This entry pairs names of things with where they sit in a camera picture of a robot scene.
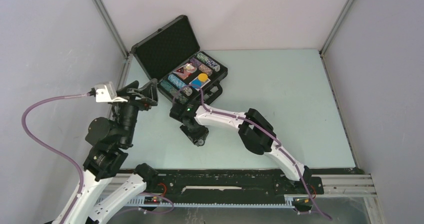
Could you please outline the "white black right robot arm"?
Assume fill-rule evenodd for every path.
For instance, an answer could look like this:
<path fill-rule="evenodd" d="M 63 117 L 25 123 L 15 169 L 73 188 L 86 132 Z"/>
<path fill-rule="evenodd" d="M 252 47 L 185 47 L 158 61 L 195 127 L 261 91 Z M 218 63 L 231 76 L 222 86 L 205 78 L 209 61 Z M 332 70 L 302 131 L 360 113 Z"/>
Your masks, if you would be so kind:
<path fill-rule="evenodd" d="M 180 129 L 196 146 L 205 144 L 209 126 L 235 131 L 249 152 L 265 155 L 277 164 L 291 181 L 291 188 L 295 192 L 304 193 L 310 188 L 312 172 L 309 167 L 283 147 L 273 126 L 257 110 L 251 108 L 247 112 L 232 112 L 206 104 L 174 104 L 169 115 L 181 122 Z"/>

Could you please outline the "yellow round button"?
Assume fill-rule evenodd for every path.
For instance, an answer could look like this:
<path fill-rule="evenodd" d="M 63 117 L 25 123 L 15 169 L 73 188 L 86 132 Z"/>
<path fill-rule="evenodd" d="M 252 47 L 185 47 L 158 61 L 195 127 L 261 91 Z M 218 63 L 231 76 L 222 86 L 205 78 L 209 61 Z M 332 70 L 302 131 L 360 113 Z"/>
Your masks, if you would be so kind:
<path fill-rule="evenodd" d="M 209 76 L 205 73 L 201 73 L 201 74 L 198 75 L 197 78 L 200 82 L 206 82 L 208 80 Z"/>

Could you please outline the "blue round button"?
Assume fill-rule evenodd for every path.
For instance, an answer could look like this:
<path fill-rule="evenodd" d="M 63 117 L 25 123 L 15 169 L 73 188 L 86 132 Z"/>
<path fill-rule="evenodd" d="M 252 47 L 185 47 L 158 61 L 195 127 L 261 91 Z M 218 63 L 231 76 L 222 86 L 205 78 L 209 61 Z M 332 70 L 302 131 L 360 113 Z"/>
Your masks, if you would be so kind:
<path fill-rule="evenodd" d="M 200 89 L 202 86 L 202 82 L 200 82 L 198 79 L 195 79 L 191 82 L 191 85 L 193 86 L 193 88 L 195 89 Z"/>

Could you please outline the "blue playing card deck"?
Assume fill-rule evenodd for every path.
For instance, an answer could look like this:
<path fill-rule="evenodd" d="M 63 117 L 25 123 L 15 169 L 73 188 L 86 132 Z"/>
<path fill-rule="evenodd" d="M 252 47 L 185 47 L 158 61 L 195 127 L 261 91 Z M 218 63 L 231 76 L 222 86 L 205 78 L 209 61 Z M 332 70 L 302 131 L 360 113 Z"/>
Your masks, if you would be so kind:
<path fill-rule="evenodd" d="M 192 88 L 199 91 L 210 81 L 211 80 L 209 79 L 209 76 L 207 74 L 201 73 L 195 79 L 193 79 L 189 84 L 192 86 Z"/>

